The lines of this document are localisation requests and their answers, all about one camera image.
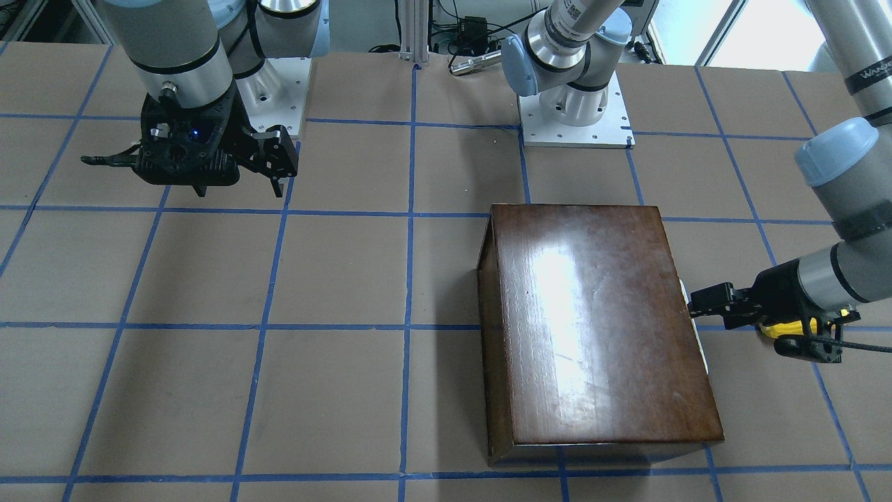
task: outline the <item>black cable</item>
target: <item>black cable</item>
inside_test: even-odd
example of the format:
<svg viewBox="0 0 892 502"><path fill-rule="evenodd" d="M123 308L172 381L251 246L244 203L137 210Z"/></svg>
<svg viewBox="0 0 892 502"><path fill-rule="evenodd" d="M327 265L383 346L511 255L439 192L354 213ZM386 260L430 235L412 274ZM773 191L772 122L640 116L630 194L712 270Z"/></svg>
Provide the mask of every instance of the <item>black cable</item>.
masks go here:
<svg viewBox="0 0 892 502"><path fill-rule="evenodd" d="M397 46L396 44L383 44L383 45L374 46L374 47L368 49L368 51L370 53L377 53L377 54L398 53L400 50L402 50L401 47Z"/></svg>
<svg viewBox="0 0 892 502"><path fill-rule="evenodd" d="M461 17L458 16L458 7L455 5L455 0L452 0L452 6L455 8L455 13L454 13L454 14L451 13L451 12L449 12L449 11L447 11L446 8L443 7L443 4L442 4L441 0L437 0L437 4L439 4L439 5L440 5L440 8L441 8L445 13L447 13L449 16L454 17L455 19L461 21ZM500 25L500 24L496 24L496 23L494 23L494 22L487 22L486 25L487 25L487 26L494 26L494 27L496 27L496 28L498 28L498 29L500 29L500 30L502 30L502 29L507 29L507 30L510 31L511 33L514 33L514 31L511 30L511 29L508 29L508 27L502 26L502 25Z"/></svg>
<svg viewBox="0 0 892 502"><path fill-rule="evenodd" d="M858 350L869 350L871 352L885 352L887 354L892 354L892 347L883 347L881 345L869 345L864 343L855 343L852 341L842 341L836 339L829 339L825 337L813 337L809 335L803 335L804 339L816 343L824 343L827 345L835 345L837 347L842 348L855 348Z"/></svg>
<svg viewBox="0 0 892 502"><path fill-rule="evenodd" d="M402 25L400 24L400 0L393 0L393 17L396 18L396 35L402 46Z"/></svg>
<svg viewBox="0 0 892 502"><path fill-rule="evenodd" d="M471 42L475 42L476 40L479 40L480 38L483 38L483 37L489 37L489 36L492 35L493 33L498 33L498 32L500 32L500 31L502 31L503 29L511 28L512 26L514 26L514 25L516 25L516 24L520 24L520 23L522 23L522 22L524 22L524 21L530 20L530 19L533 18L533 16L535 16L536 14L538 14L538 13L544 11L545 9L548 9L548 7L541 8L540 10L538 10L538 11L532 13L532 14L528 14L528 15L526 15L526 16L524 16L524 17L518 19L518 20L512 21L512 22L506 24L505 26L501 27L500 29L492 29L492 30L487 31L486 33L482 34L482 35L479 36L479 37L475 37L475 38L472 38L472 39L468 40L467 42L463 41L463 42L462 42L462 45L458 48L458 50L456 51L456 53L452 55L452 59L450 59L449 62L446 63L446 66L447 66L447 67L452 66L452 64L455 62L455 58L458 57L458 53L461 52L461 49L465 48L465 45L470 44Z"/></svg>
<svg viewBox="0 0 892 502"><path fill-rule="evenodd" d="M226 57L229 57L230 55L232 55L233 52L235 52L235 49L238 47L239 44L242 43L242 39L244 38L245 34L248 33L248 29L250 27L251 27L251 20L246 20L244 22L244 28L242 29L242 32L239 33L238 37L235 38L235 42L232 43L232 46L230 46L229 49L227 49Z"/></svg>

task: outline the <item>glossy wooden surface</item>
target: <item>glossy wooden surface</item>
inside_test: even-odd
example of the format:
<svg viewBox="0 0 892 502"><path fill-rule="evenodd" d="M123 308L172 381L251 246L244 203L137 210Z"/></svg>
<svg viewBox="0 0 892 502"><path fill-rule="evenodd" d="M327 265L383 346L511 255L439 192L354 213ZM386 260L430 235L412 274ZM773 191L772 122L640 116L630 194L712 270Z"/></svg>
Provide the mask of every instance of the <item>glossy wooden surface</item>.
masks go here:
<svg viewBox="0 0 892 502"><path fill-rule="evenodd" d="M491 461L723 438L655 207L494 205L478 282Z"/></svg>

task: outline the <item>metal mounting plate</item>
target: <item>metal mounting plate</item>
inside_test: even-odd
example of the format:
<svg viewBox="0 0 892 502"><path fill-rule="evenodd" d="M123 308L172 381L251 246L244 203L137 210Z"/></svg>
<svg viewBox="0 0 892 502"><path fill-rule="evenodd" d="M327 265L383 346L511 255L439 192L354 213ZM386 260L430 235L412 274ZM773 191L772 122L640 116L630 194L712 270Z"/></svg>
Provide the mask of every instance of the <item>metal mounting plate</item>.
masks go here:
<svg viewBox="0 0 892 502"><path fill-rule="evenodd" d="M300 139L313 61L309 57L270 58L268 61L281 75L286 92L264 103L256 112L249 112L251 125L263 132L267 127L281 124L288 129L292 139ZM244 87L239 86L239 90L244 92Z"/></svg>
<svg viewBox="0 0 892 502"><path fill-rule="evenodd" d="M625 109L623 91L616 73L610 78L607 109L601 120L591 126L575 127L551 120L539 103L539 95L520 96L524 144L528 146L566 146L583 148L627 148L635 146L635 136Z"/></svg>

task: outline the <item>blue tape grid line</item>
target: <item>blue tape grid line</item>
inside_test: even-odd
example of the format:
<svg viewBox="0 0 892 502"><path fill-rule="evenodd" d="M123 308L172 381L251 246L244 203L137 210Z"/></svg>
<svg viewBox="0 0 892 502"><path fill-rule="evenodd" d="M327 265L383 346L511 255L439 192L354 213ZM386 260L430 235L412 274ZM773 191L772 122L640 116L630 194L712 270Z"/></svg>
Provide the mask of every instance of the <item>blue tape grid line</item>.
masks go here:
<svg viewBox="0 0 892 502"><path fill-rule="evenodd" d="M570 502L570 480L566 475L566 455L564 447L555 447L557 453L557 473L560 478L561 502Z"/></svg>
<svg viewBox="0 0 892 502"><path fill-rule="evenodd" d="M82 121L139 121L139 117L118 115L66 115L43 113L0 113L0 119L50 119L50 120L82 120ZM356 125L392 125L411 127L445 128L445 129L501 129L520 130L519 124L453 124L446 122L412 122L412 121L372 121L363 119L322 119L308 118L307 122ZM811 138L799 136L763 136L754 134L716 134L710 132L680 132L670 130L632 130L641 136L675 136L681 138L728 138L728 139L761 139L765 141L807 141Z"/></svg>
<svg viewBox="0 0 892 502"><path fill-rule="evenodd" d="M626 154L631 157L631 153L626 150ZM526 191L529 190L528 181L525 180L526 167L525 159L521 157L523 163L521 166L522 175L524 176L524 197ZM635 169L634 162L630 163L632 170L632 180L635 183L635 190L639 192L639 203L643 203L644 196L640 193L640 181L638 173ZM0 211L22 211L28 209L25 205L0 205ZM126 206L97 206L97 205L37 205L34 211L76 211L86 213L154 213L157 211L153 207L126 207ZM277 209L250 209L250 208L209 208L209 207L164 207L164 213L218 213L218 214L280 214ZM302 216L359 216L359 217L379 217L379 218L489 218L487 213L415 213L415 212L394 212L394 211L321 211L321 210L304 210L289 209L288 214ZM751 219L751 218L708 218L700 216L664 216L664 222L700 222L700 223L765 223L773 225L824 225L830 226L833 223L829 220L774 220L774 219Z"/></svg>
<svg viewBox="0 0 892 502"><path fill-rule="evenodd" d="M530 191L530 176L529 172L526 169L526 154L524 153L524 130L517 130L517 146L520 149L520 177L524 182L524 202L527 204L533 203L533 195Z"/></svg>
<svg viewBox="0 0 892 502"><path fill-rule="evenodd" d="M787 82L787 87L789 88L790 94L793 96L793 99L796 100L796 103L799 106L799 110L802 112L803 117L805 117L805 121L808 122L808 127L812 130L813 134L817 134L817 130L812 124L812 119L808 116L808 112L802 105L802 100L799 99L799 94L797 94L796 89L793 87L793 83L789 80L787 73L783 72L782 75L784 81ZM833 424L836 427L837 434L839 435L839 442L842 443L842 447L846 451L846 456L851 466L852 473L855 475L855 480L858 482L858 488L861 490L862 498L864 499L864 502L871 502L871 495L870 493L868 493L867 486L864 484L864 479L861 475L860 467L855 461L855 455L852 453L852 448L848 443L846 432L843 431L842 423L839 421L839 416L836 412L836 407L833 405L833 400L830 398L830 393L827 391L827 386L824 384L824 379L821 376L821 371L818 369L818 365L816 363L812 363L812 370L814 372L814 378L818 382L818 387L821 388L821 394L823 395L824 403L827 405L827 410L830 412L830 417L833 419Z"/></svg>
<svg viewBox="0 0 892 502"><path fill-rule="evenodd" d="M276 251L273 253L273 263L269 270L269 285L267 287L267 299L263 304L263 316L260 320L260 333L257 335L257 355L254 359L254 371L251 377L251 387L248 392L248 406L244 412L244 426L242 438L238 446L238 457L235 460L235 475L232 480L232 490L229 495L231 502L238 500L238 490L241 485L242 472L244 470L244 456L248 450L248 437L251 435L251 422L254 415L254 403L257 400L257 386L260 383L260 367L263 364L263 349L266 346L266 338L269 323L269 311L273 305L273 295L276 292L276 280L278 277L278 264L282 257L282 245L285 241L285 227L288 224L288 206L294 193L294 178L288 180L288 193L282 204L279 228L276 236Z"/></svg>
<svg viewBox="0 0 892 502"><path fill-rule="evenodd" d="M136 266L136 272L134 273L133 280L130 283L130 291L127 294L127 301L124 302L124 309L120 314L119 324L123 324L124 322L126 322L127 316L130 314L130 307L133 305L133 298L136 296L136 289L139 286L139 280L143 276L143 269L145 268L145 262L148 260L149 257L149 250L152 248L152 243L155 239L155 235L158 232L158 224L161 222L161 216L163 215L163 213L161 212L161 208L164 207L164 204L167 202L169 193L170 187L166 187L164 189L164 193L161 194L161 201L158 203L158 211L155 213L155 218L152 222L152 228L149 230L149 236L145 241L143 253L139 258L139 265ZM93 433L93 425L95 424L96 416L99 414L99 406L102 404L105 386L108 384L109 375L112 373L112 364L114 363L114 358L118 353L118 346L120 344L120 338L123 332L124 328L122 326L119 326L118 329L115 331L114 338L111 341L109 354L105 359L103 375L102 378L99 380L99 386L96 389L96 394L93 399L93 405L90 408L90 415L87 417L87 424L84 427L84 433L81 436L80 444L78 445L78 453L74 457L74 463L71 466L71 474L68 481L65 483L65 491L62 493L62 502L69 502L69 500L71 499L71 492L74 490L75 480L78 478L80 466L84 461L84 454L87 452L87 444L89 443L90 436Z"/></svg>
<svg viewBox="0 0 892 502"><path fill-rule="evenodd" d="M641 191L641 181L638 178L638 169L635 168L635 160L632 158L631 148L625 149L625 158L629 162L629 171L632 173L632 183L635 184L635 194L638 196L638 205L644 205L644 192Z"/></svg>
<svg viewBox="0 0 892 502"><path fill-rule="evenodd" d="M259 324L213 324L213 323L181 323L181 322L55 322L55 321L0 321L2 328L44 329L56 328L60 330L259 330ZM409 328L415 331L477 331L479 324L410 324ZM403 331L403 324L267 324L267 330L280 331ZM698 325L700 331L727 331L720 324ZM744 326L731 331L750 331L751 326ZM892 326L847 326L847 331L890 333Z"/></svg>
<svg viewBox="0 0 892 502"><path fill-rule="evenodd" d="M87 95L84 96L84 100L80 103L78 114L75 116L74 121L68 128L68 133L65 134L65 139L62 141L62 145L59 147L59 151L56 153L56 156L53 159L53 163L50 164L50 168L46 172L46 176L44 177L43 181L41 181L40 187L37 188L37 192L34 194L34 198L31 199L31 204L28 206L25 217L22 219L21 224L19 225L19 229L18 231L16 231L15 237L12 239L12 244L6 251L6 255L4 256L3 261L0 262L0 277L3 277L3 274L6 271L6 267L9 265L9 261L12 259L12 254L15 253L16 247L18 247L19 242L21 242L21 236L25 233L25 229L28 227L28 223L31 221L31 216L34 214L34 208L37 207L37 202L40 200L40 197L44 195L46 186L47 184L49 184L50 178L53 177L53 173L55 172L56 167L59 165L59 161L62 159L62 155L65 153L65 148L68 146L68 143L71 141L71 137L74 135L74 129L78 127L79 117L84 114L84 110L87 108L87 104L90 102L90 97L96 90L96 84L99 83L99 78L102 76L103 70L105 70L105 64L108 63L110 55L112 55L111 46L109 46L105 50L105 56L103 56L102 62L99 63L99 68L96 70L93 81L90 82L90 87L87 90Z"/></svg>
<svg viewBox="0 0 892 502"><path fill-rule="evenodd" d="M411 90L411 124L409 127L409 213L415 211L415 156L418 117L418 71L421 66L412 65L412 90ZM406 473L409 461L409 371L411 369L411 344L412 330L412 268L414 267L415 248L415 217L407 219L408 232L406 237L406 311L403 315L405 330L402 333L402 375L400 393L400 475ZM397 501L406 500L406 480L400 477L397 488Z"/></svg>
<svg viewBox="0 0 892 502"><path fill-rule="evenodd" d="M783 80L787 82L787 87L789 88L789 92L793 95L793 99L796 100L796 104L799 106L799 111L802 112L802 116L805 117L805 121L808 123L808 129L812 130L812 134L815 136L818 135L818 130L814 128L814 124L812 123L812 118L808 116L808 112L805 110L805 107L802 105L802 100L799 99L799 94L797 94L796 89L793 88L793 82L790 81L789 76L785 71L780 73L783 75Z"/></svg>
<svg viewBox="0 0 892 502"><path fill-rule="evenodd" d="M703 452L706 454L706 465L709 469L709 480L713 483L713 493L716 502L724 502L722 496L722 486L719 484L718 471L715 469L715 461L713 460L713 450L709 445L703 445Z"/></svg>
<svg viewBox="0 0 892 502"><path fill-rule="evenodd" d="M892 464L861 464L861 471L892 473ZM847 464L814 465L744 465L715 467L716 474L774 474L774 473L844 473L851 471ZM319 481L426 481L426 480L481 480L481 479L560 479L566 478L622 478L660 476L705 476L709 467L632 469L567 469L536 471L445 471L432 473L278 473L243 474L241 483L249 482L319 482ZM138 475L79 475L75 484L81 483L231 483L233 474L138 474ZM70 476L0 476L0 484L63 484Z"/></svg>
<svg viewBox="0 0 892 502"><path fill-rule="evenodd" d="M715 120L715 126L718 128L719 133L722 135L722 142L725 145L725 150L727 150L728 152L728 157L731 159L731 166L733 166L734 172L735 174L737 174L737 179L740 182L740 188L743 190L744 197L747 198L749 212L753 214L753 220L756 221L756 227L759 229L759 235L762 236L762 242L765 245L765 251L768 253L769 258L771 258L772 263L776 263L774 259L774 252L772 251L771 245L768 243L768 235L765 233L765 228L762 225L762 221L759 219L759 213L756 210L756 205L753 203L753 197L749 195L747 183L743 180L743 173L740 171L740 167L737 164L737 158L734 156L734 152L731 150L731 143L728 141L728 137L725 135L724 128L722 127L722 121L719 120L719 115L718 112L715 110L713 100L709 96L709 91L706 90L706 83L703 81L703 75L700 74L700 69L696 66L694 67L694 72L697 74L697 80L700 83L700 88L703 90L703 96L706 98L706 104L709 105L709 111L710 113L712 113L713 119Z"/></svg>

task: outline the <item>black band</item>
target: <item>black band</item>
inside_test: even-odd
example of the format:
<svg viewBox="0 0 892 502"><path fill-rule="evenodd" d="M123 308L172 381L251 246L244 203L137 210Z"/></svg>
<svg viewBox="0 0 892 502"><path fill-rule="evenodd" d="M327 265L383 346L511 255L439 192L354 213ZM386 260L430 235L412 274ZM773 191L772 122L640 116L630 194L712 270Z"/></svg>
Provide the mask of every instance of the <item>black band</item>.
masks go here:
<svg viewBox="0 0 892 502"><path fill-rule="evenodd" d="M205 63L213 59L214 55L220 49L220 38L217 37L217 41L214 42L214 47L211 47L211 50L208 51L202 57L192 61L191 63L180 64L179 66L172 66L169 68L159 68L157 66L149 66L148 64L142 64L136 61L130 60L134 66L139 68L142 71L147 71L149 73L154 73L155 75L178 75L180 73L186 73L187 71L195 70L203 66Z"/></svg>
<svg viewBox="0 0 892 502"><path fill-rule="evenodd" d="M839 244L830 248L830 266L833 267L833 274L836 275L836 278L839 281L839 285L842 286L842 288L846 290L846 293L848 293L850 297L854 298L855 301L863 304L869 304L871 301L855 293L855 290L852 289L852 285L848 283L846 276L842 274L842 269L839 268L838 248Z"/></svg>
<svg viewBox="0 0 892 502"><path fill-rule="evenodd" d="M885 117L886 115L889 115L890 113L892 113L892 106L890 106L889 108L883 108L882 110L880 110L878 112L871 113L870 115L865 116L864 119L868 122L873 122L873 121L876 121L880 117Z"/></svg>
<svg viewBox="0 0 892 502"><path fill-rule="evenodd" d="M526 31L524 32L524 36L523 36L524 48L526 49L526 52L528 54L533 55L533 57L531 57L530 59L532 59L533 62L536 63L537 66L539 66L540 68L544 68L547 71L551 71L553 73L563 73L565 71L570 71L573 68L575 68L575 66L571 66L569 68L558 68L557 66L551 66L550 64L543 63L542 60L539 59L539 56L536 55L535 52L533 52L533 48L530 46L529 30L530 29L527 28Z"/></svg>
<svg viewBox="0 0 892 502"><path fill-rule="evenodd" d="M257 65L254 66L253 68L251 68L250 70L245 70L245 71L236 73L235 75L232 76L232 78L233 79L246 79L246 78L252 76L254 73L257 73L258 71L260 71L260 68L263 68L263 64L265 62L266 62L265 59L261 59L260 62L257 63Z"/></svg>
<svg viewBox="0 0 892 502"><path fill-rule="evenodd" d="M303 16L309 16L310 14L315 12L316 9L319 8L319 4L321 4L321 3L322 2L317 0L316 2L313 3L313 5L310 5L309 7L305 8L305 9L300 9L300 11L296 11L293 13L278 13L276 11L269 10L268 8L264 7L263 4L260 5L260 9L263 11L263 13L273 16L275 18L297 19L297 18L302 18Z"/></svg>
<svg viewBox="0 0 892 502"><path fill-rule="evenodd" d="M254 53L263 59L267 58L266 54L263 54L263 47L260 46L260 37L257 35L257 5L260 2L249 2L248 3L248 31L251 33L251 45L254 47Z"/></svg>
<svg viewBox="0 0 892 502"><path fill-rule="evenodd" d="M577 84L576 82L570 82L569 84L567 84L567 86L574 88L576 90L581 90L582 92L598 92L602 88L607 87L607 84L600 85L600 86L584 86L582 84Z"/></svg>
<svg viewBox="0 0 892 502"><path fill-rule="evenodd" d="M892 228L892 202L884 200L845 220L833 222L833 228L843 240L858 240L888 230Z"/></svg>
<svg viewBox="0 0 892 502"><path fill-rule="evenodd" d="M847 78L846 88L849 94L854 95L888 77L892 77L892 55Z"/></svg>

